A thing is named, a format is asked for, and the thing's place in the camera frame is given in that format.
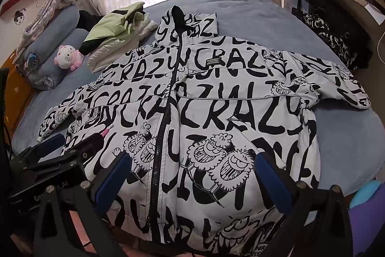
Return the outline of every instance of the jacket hood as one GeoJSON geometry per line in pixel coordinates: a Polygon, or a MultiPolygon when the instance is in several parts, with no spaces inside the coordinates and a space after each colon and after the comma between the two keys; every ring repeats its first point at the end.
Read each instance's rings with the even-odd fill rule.
{"type": "Polygon", "coordinates": [[[180,7],[173,6],[161,18],[155,33],[155,42],[159,46],[178,46],[178,33],[182,33],[184,44],[199,43],[207,37],[217,37],[216,13],[184,14],[180,7]]]}

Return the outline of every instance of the blue padding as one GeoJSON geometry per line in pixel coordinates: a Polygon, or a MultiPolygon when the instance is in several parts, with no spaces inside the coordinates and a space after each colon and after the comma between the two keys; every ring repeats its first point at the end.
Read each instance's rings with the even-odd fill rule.
{"type": "Polygon", "coordinates": [[[293,208],[291,193],[262,154],[257,154],[255,157],[255,172],[262,180],[278,211],[289,215],[293,208]]]}
{"type": "Polygon", "coordinates": [[[368,201],[380,186],[381,182],[377,180],[367,182],[367,184],[361,187],[354,195],[352,201],[350,202],[349,209],[352,209],[358,205],[361,205],[365,201],[368,201]]]}
{"type": "Polygon", "coordinates": [[[131,157],[129,154],[125,153],[96,193],[95,211],[99,216],[102,216],[108,209],[110,209],[124,180],[127,178],[127,173],[130,171],[131,157]]]}
{"type": "Polygon", "coordinates": [[[52,153],[56,149],[64,146],[65,137],[63,134],[56,134],[51,138],[45,140],[43,143],[36,146],[36,156],[42,158],[52,153]]]}

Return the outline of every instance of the pink pen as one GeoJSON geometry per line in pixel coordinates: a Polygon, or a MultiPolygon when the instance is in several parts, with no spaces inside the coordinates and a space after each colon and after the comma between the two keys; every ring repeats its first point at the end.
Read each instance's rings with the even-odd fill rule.
{"type": "Polygon", "coordinates": [[[111,124],[111,125],[109,125],[108,127],[106,127],[106,128],[101,132],[101,135],[102,135],[103,137],[105,137],[105,136],[107,135],[107,133],[109,132],[109,130],[110,130],[113,126],[114,126],[114,125],[111,124]]]}

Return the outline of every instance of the hello kitty plush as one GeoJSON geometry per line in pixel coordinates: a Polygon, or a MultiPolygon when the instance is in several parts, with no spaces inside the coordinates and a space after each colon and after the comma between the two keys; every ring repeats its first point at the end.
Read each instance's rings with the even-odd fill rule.
{"type": "Polygon", "coordinates": [[[70,68],[71,71],[74,71],[82,65],[83,59],[84,55],[71,45],[61,45],[57,50],[54,62],[55,65],[58,65],[61,69],[70,68]]]}

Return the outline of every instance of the white puffer jacket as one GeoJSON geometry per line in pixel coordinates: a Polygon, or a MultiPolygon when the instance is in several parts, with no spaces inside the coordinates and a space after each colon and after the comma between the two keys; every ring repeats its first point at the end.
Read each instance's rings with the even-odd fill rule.
{"type": "Polygon", "coordinates": [[[50,109],[39,140],[70,113],[65,149],[113,124],[85,170],[92,179],[120,151],[132,157],[116,225],[186,251],[258,256],[283,217],[259,187],[256,154],[317,187],[312,106],[335,98],[367,109],[368,96],[332,62],[218,36],[215,13],[174,6],[155,38],[50,109]]]}

